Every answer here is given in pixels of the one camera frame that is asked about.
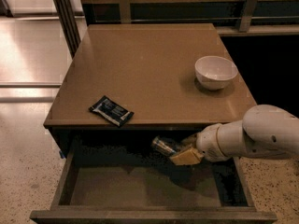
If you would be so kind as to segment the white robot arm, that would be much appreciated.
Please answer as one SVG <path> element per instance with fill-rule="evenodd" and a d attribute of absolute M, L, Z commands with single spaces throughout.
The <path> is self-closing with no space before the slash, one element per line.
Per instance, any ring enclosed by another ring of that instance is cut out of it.
<path fill-rule="evenodd" d="M 182 141 L 170 157 L 175 165 L 194 165 L 233 157 L 288 159 L 299 154 L 299 118 L 273 105 L 256 105 L 242 120 L 205 127 Z"/>

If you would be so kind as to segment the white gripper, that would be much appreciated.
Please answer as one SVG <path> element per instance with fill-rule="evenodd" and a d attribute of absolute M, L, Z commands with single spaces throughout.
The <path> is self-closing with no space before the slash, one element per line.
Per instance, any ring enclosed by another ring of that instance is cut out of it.
<path fill-rule="evenodd" d="M 227 161 L 232 158 L 228 153 L 229 137 L 232 129 L 227 124 L 213 124 L 198 134 L 192 134 L 181 141 L 183 146 L 193 146 L 170 157 L 175 165 L 195 165 L 205 158 L 211 162 Z"/>

